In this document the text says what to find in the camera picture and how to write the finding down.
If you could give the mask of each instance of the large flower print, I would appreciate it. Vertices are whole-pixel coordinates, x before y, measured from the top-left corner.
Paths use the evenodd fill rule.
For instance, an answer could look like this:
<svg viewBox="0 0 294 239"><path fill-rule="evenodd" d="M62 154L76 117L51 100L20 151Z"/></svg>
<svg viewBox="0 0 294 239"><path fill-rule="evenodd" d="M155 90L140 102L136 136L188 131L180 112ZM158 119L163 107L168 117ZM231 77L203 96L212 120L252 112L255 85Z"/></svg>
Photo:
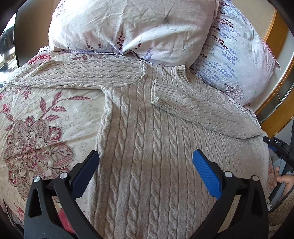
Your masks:
<svg viewBox="0 0 294 239"><path fill-rule="evenodd" d="M51 179L69 171L66 166L74 153L60 141L61 135L61 129L49 126L47 119L35 121L29 116L14 124L6 141L4 160L9 168L9 182L17 187L24 200L35 176Z"/></svg>

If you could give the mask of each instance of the cable knit pattern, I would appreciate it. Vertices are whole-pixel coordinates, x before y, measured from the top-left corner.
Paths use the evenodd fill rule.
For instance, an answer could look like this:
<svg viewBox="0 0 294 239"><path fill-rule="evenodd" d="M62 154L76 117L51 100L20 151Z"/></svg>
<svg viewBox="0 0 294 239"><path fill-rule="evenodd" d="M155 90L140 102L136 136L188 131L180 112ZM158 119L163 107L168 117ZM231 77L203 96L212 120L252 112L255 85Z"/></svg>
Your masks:
<svg viewBox="0 0 294 239"><path fill-rule="evenodd" d="M128 57L46 61L19 68L8 81L103 90L100 165L89 185L88 219L104 238L189 238L215 202L193 166L196 149L237 177L257 175L267 187L265 133L185 66Z"/></svg>

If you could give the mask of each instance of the person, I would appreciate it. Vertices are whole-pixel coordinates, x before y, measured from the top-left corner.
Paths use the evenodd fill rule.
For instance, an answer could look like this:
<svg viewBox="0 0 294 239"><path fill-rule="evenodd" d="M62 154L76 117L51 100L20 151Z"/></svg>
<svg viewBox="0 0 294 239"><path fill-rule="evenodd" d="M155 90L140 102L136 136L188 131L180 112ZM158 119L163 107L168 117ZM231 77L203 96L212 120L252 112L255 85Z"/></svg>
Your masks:
<svg viewBox="0 0 294 239"><path fill-rule="evenodd" d="M283 196L286 196L294 187L294 176L292 175L279 176L279 170L280 170L280 167L277 167L275 169L275 176L274 176L274 180L272 181L272 185L270 189L274 189L277 186L278 182L284 182L286 186L283 191Z"/></svg>

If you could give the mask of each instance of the bed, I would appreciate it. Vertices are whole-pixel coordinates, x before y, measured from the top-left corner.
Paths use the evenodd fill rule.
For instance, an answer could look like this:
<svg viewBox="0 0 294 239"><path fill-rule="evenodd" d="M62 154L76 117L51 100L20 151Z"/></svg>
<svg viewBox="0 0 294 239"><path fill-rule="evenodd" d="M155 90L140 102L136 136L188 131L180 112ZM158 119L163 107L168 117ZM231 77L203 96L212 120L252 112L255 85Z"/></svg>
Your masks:
<svg viewBox="0 0 294 239"><path fill-rule="evenodd" d="M23 69L28 69L28 72L20 69L1 88L0 145L4 160L0 165L0 195L21 221L32 179L37 175L46 179L55 178L62 172L68 172L76 163L82 162L91 150L97 150L104 158L87 191L77 202L104 238L121 238L121 235L128 238L189 237L215 203L189 160L198 148L210 160L220 164L223 170L230 170L238 177L258 175L264 191L269 193L269 155L266 144L262 142L265 133L253 110L201 83L185 67L181 72L191 88L181 82L181 92L191 97L194 90L197 92L193 84L201 86L207 95L205 100L201 97L198 100L203 100L206 105L216 101L231 114L246 119L246 123L257 133L250 136L228 135L222 129L216 129L214 124L208 126L201 120L169 112L161 105L151 102L144 105L139 101L137 104L130 103L132 98L127 101L124 97L129 95L131 87L122 88L122 96L116 102L110 95L105 95L104 88L95 88L89 82L71 88L58 84L44 86L48 76L43 75L38 78L37 84L25 81L28 75L49 62L65 62L74 65L74 68L79 64L83 66L85 62L106 62L110 74L116 72L113 68L115 62L136 62L143 68L151 67L148 61L136 58L137 55L132 53L121 56L93 51L53 52L44 48L24 65ZM173 67L160 69L161 72L174 70ZM134 94L140 97L140 80L136 84ZM150 98L150 92L145 90L144 94ZM151 110L150 115L146 114L147 110ZM113 126L107 126L109 112L117 117ZM126 124L132 112L138 114L138 121L136 125L128 126ZM149 121L140 122L143 116ZM103 140L102 132L108 127L116 127L117 136ZM149 132L148 127L154 129L149 134L146 133ZM144 150L146 146L135 140L135 147L130 152L135 154L137 150L138 160L128 161L123 157L124 148L128 146L126 135L132 129L138 139L146 136L144 145L152 146L154 153ZM103 149L108 144L110 149L105 153ZM58 199L54 202L65 229L73 232ZM228 226L232 215L233 211L223 229Z"/></svg>

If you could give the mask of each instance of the beige cable knit sweater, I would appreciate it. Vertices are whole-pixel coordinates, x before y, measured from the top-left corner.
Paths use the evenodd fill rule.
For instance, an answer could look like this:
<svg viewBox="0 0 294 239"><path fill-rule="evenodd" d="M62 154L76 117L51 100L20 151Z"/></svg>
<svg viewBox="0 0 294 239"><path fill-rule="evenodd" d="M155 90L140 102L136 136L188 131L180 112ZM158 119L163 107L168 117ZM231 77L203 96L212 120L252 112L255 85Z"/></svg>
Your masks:
<svg viewBox="0 0 294 239"><path fill-rule="evenodd" d="M189 238L215 202L192 164L196 149L236 176L258 175L266 188L265 133L185 66L127 57L46 61L19 69L9 82L103 90L101 160L88 214L104 238Z"/></svg>

